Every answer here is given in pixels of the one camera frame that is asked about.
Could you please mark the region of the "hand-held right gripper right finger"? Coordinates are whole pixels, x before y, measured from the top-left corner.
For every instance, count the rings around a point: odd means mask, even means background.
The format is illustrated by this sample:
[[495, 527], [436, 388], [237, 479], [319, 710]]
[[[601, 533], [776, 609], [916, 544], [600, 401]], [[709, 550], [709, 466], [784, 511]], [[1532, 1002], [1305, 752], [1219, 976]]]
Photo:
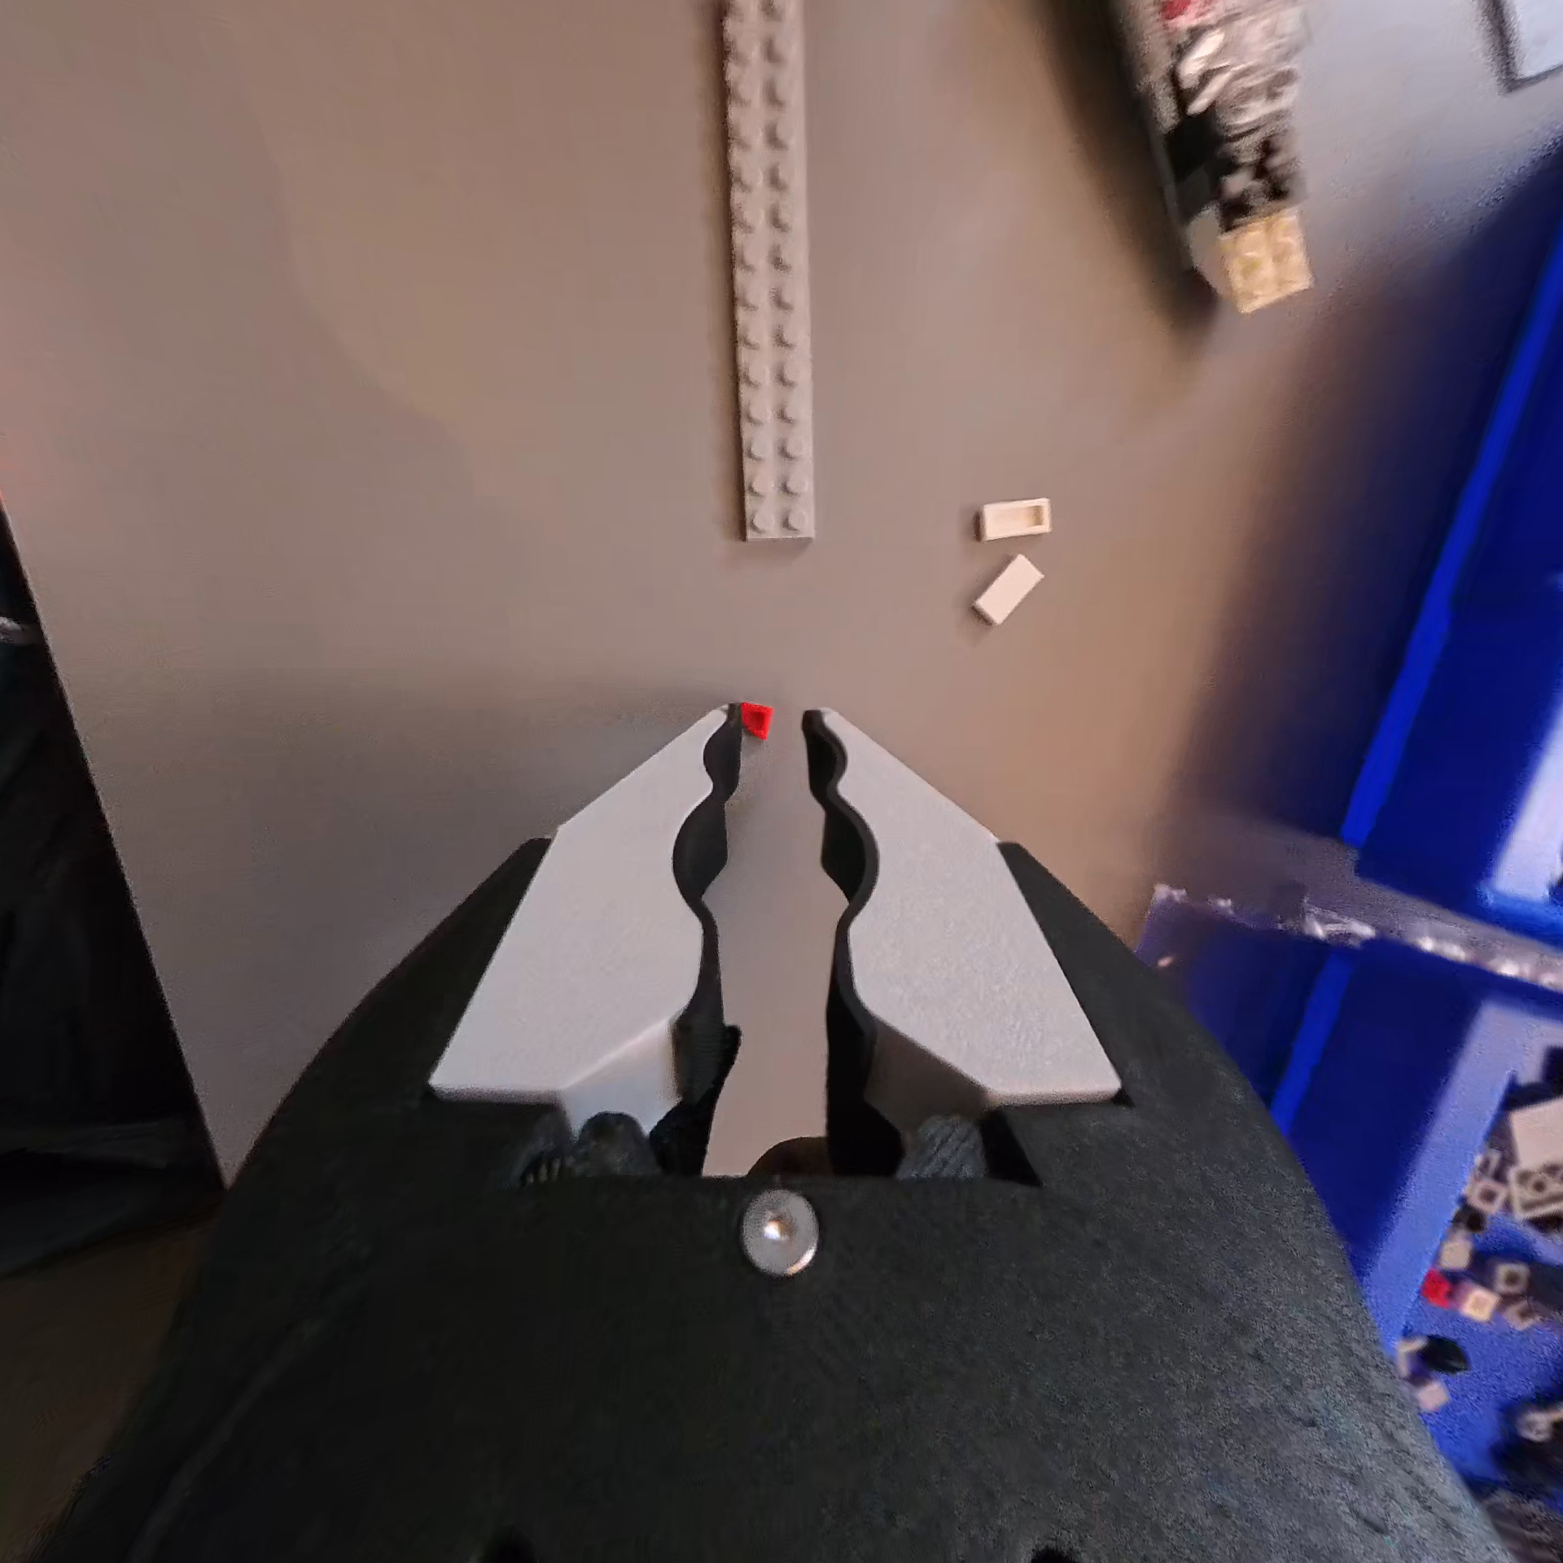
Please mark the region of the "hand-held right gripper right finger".
[[832, 710], [804, 715], [823, 870], [847, 905], [827, 996], [827, 1139], [1109, 1104], [1121, 1074], [1001, 840]]

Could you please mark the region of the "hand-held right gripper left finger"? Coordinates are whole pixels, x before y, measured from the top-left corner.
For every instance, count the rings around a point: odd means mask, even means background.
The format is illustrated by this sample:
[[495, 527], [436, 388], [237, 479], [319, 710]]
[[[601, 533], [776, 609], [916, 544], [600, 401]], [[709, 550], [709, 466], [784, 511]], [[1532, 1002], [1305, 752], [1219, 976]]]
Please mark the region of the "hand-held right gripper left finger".
[[549, 840], [436, 1065], [445, 1102], [600, 1115], [646, 1136], [719, 1089], [709, 892], [730, 860], [743, 726], [700, 717]]

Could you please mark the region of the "blue plastic bin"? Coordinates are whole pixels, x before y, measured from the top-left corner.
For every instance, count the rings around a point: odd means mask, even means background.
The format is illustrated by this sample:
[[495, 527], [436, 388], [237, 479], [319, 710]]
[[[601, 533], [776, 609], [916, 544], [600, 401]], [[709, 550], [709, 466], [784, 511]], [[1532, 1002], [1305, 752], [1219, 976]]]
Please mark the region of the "blue plastic bin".
[[[1558, 950], [1560, 310], [1554, 239], [1338, 838], [1294, 857], [1321, 903], [1403, 898]], [[1182, 914], [1139, 955], [1271, 1113], [1394, 1365], [1506, 1091], [1561, 1050], [1561, 994]], [[1560, 1126], [1515, 1143], [1521, 1175], [1560, 1162]], [[1560, 1560], [1560, 1515], [1472, 1495], [1515, 1560]]]

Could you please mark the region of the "clear plastic bag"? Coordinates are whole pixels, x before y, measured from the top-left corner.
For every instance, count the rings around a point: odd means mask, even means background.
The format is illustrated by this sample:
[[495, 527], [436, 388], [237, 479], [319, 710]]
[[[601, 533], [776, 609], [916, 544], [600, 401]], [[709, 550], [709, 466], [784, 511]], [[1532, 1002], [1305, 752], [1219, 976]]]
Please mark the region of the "clear plastic bag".
[[1147, 931], [1174, 914], [1206, 920], [1225, 929], [1281, 935], [1340, 952], [1368, 946], [1416, 952], [1437, 963], [1483, 972], [1504, 981], [1561, 992], [1561, 955], [1515, 931], [1474, 924], [1450, 912], [1390, 898], [1357, 911], [1314, 899], [1299, 885], [1281, 886], [1264, 905], [1243, 905], [1227, 896], [1199, 896], [1158, 885]]

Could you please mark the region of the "white smooth rectangular tile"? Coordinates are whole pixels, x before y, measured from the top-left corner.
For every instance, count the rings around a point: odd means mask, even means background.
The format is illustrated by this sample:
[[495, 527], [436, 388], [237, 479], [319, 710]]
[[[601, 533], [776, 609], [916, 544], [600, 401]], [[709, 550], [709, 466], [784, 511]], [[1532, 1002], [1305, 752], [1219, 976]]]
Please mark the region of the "white smooth rectangular tile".
[[1042, 581], [1042, 572], [1029, 557], [1014, 555], [972, 604], [972, 611], [983, 626], [998, 630], [1016, 615]]

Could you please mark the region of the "scatter of tiny toy pieces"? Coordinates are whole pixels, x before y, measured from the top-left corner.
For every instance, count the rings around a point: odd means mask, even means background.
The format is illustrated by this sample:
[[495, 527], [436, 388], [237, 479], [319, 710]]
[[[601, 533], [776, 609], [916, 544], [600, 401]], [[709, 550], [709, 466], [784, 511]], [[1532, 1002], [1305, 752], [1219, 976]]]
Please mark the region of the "scatter of tiny toy pieces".
[[1480, 1499], [1561, 1504], [1560, 1162], [1519, 1173], [1515, 1136], [1560, 1126], [1560, 1050], [1506, 1091], [1394, 1344], [1400, 1385]]

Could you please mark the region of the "very long grey studded plate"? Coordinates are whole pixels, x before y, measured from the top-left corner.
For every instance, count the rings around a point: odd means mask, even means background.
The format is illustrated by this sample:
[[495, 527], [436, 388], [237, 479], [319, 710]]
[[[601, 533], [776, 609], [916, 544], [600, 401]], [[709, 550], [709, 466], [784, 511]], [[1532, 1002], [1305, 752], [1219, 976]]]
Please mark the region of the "very long grey studded plate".
[[804, 10], [720, 8], [735, 432], [748, 542], [815, 538]]

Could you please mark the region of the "assembled toy brick model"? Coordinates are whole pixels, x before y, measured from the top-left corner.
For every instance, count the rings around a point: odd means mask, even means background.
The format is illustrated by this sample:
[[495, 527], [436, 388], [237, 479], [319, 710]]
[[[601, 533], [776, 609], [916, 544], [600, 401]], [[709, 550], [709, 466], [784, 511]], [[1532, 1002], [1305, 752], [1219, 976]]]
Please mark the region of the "assembled toy brick model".
[[1299, 3], [1111, 3], [1186, 265], [1241, 317], [1314, 284], [1297, 140]]

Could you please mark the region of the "grey framed sheet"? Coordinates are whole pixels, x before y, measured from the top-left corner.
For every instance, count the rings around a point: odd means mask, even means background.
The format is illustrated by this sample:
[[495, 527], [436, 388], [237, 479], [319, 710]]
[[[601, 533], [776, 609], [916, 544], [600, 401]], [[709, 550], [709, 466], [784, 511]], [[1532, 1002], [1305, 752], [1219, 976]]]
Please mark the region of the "grey framed sheet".
[[1498, 51], [1504, 92], [1522, 92], [1561, 73], [1561, 3], [1480, 3]]

